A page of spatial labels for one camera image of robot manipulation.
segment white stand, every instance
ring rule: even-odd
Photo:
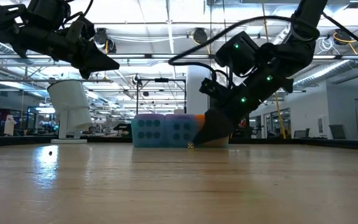
[[[60,112],[59,138],[51,140],[52,144],[86,144],[88,140],[80,139],[80,131],[75,131],[74,138],[67,138],[68,109],[65,105]]]

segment white wall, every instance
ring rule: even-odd
[[[306,93],[292,93],[280,102],[280,109],[289,108],[291,111],[291,134],[294,131],[310,128],[310,137],[320,137],[328,134],[328,124],[325,124],[324,134],[318,132],[318,119],[324,116],[328,118],[328,100],[326,83],[322,82],[317,87],[306,88]],[[276,104],[261,105],[250,114],[250,117],[263,115],[277,111]]]
[[[29,106],[38,106],[42,100],[33,96],[24,96],[22,107],[22,96],[19,96],[17,92],[8,92],[8,97],[0,96],[0,108],[7,108],[12,110],[27,111]]]
[[[329,123],[343,124],[349,139],[358,139],[356,115],[357,81],[327,86]]]
[[[209,77],[209,70],[199,66],[189,66],[186,77],[187,113],[204,114],[208,110],[208,95],[200,93],[201,82]]]

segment metal frame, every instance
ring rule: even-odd
[[[185,113],[187,112],[187,108],[186,108],[186,104],[187,104],[187,88],[186,88],[186,80],[176,80],[176,79],[171,79],[171,78],[140,78],[137,80],[136,82],[136,114],[139,114],[139,92],[142,90],[139,89],[139,83],[141,81],[145,81],[145,83],[143,84],[142,88],[144,88],[149,82],[165,82],[165,83],[168,83],[168,82],[174,82],[175,84],[178,84],[177,82],[183,82],[185,84],[185,88],[181,88],[180,85],[178,85],[181,90],[183,92],[185,92],[185,99],[184,99],[184,102],[185,102],[185,105],[184,105],[184,110],[185,110]]]

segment die dot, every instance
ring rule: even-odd
[[[153,137],[153,133],[151,133],[150,131],[146,132],[146,138],[150,139]]]
[[[179,129],[180,129],[180,125],[179,125],[179,124],[174,124],[174,125],[173,125],[173,128],[174,128],[175,130],[179,130]]]
[[[186,123],[183,127],[185,130],[190,130],[190,123]]]
[[[137,137],[140,139],[144,138],[144,133],[143,132],[137,133]]]
[[[138,121],[137,125],[139,125],[139,127],[143,127],[144,126],[144,120]]]

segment ceiling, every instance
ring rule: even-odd
[[[29,3],[28,0],[0,0],[2,5],[18,2],[26,5]],[[186,67],[175,67],[173,69],[166,62],[171,57],[170,54],[178,54],[196,46],[191,38],[191,33],[196,27],[204,28],[207,35],[211,37],[234,22],[264,14],[262,4],[259,1],[247,1],[249,3],[245,4],[242,3],[242,0],[225,0],[224,10],[222,0],[214,0],[213,2],[213,5],[210,6],[209,2],[205,0],[94,1],[87,18],[95,23],[96,28],[107,28],[109,37],[115,41],[117,47],[116,56],[120,55],[119,58],[116,58],[116,61],[121,64],[121,68],[117,71],[94,73],[91,77],[93,81],[103,80],[103,82],[84,83],[86,89],[94,90],[94,93],[99,97],[97,100],[90,98],[90,101],[95,103],[94,107],[97,110],[113,110],[119,114],[131,114],[131,110],[135,107],[134,83],[132,82],[135,75],[141,78],[186,78],[188,75]],[[264,1],[265,14],[291,16],[298,2],[296,0]],[[73,1],[70,3],[71,11],[73,13],[84,11],[88,3],[89,0]],[[332,0],[329,1],[325,11],[358,36],[358,4],[354,4],[350,0]],[[286,28],[288,28],[286,22],[268,21],[266,33],[263,21],[246,24],[228,33],[226,38],[220,38],[209,48],[197,52],[205,57],[192,58],[191,60],[208,63],[218,68],[215,63],[208,59],[207,55],[214,54],[227,39],[238,32],[246,31],[258,45],[266,43],[266,36],[270,42],[279,44],[281,41],[280,34]],[[322,18],[318,29],[321,38],[318,40],[315,55],[354,54],[349,45],[339,46],[333,43],[332,37],[327,39],[328,34],[335,33],[335,25]],[[358,43],[353,43],[353,46],[358,49]],[[133,54],[153,54],[157,58],[136,58]],[[0,69],[3,68],[3,70],[0,70],[1,79],[81,78],[78,71],[65,62],[53,62],[50,58],[44,57],[34,59],[33,64],[28,65],[20,60],[7,59],[8,56],[10,55],[5,56],[0,52]],[[330,63],[333,63],[333,61],[315,60],[308,69]],[[296,77],[301,77],[305,72],[306,70],[296,74]],[[34,81],[22,84],[29,86],[28,88],[43,90],[48,87],[46,82],[37,83]],[[0,88],[12,89],[13,87],[0,84]],[[183,88],[184,86],[181,83],[149,82],[143,87],[143,91],[164,91],[150,91],[148,96],[141,96],[140,99],[144,103],[141,106],[141,112],[171,113],[176,108],[182,108]],[[47,97],[45,91],[31,91],[31,93]],[[103,102],[105,102],[104,108],[98,108],[99,105],[103,105]],[[119,109],[107,106],[111,103],[119,105]]]

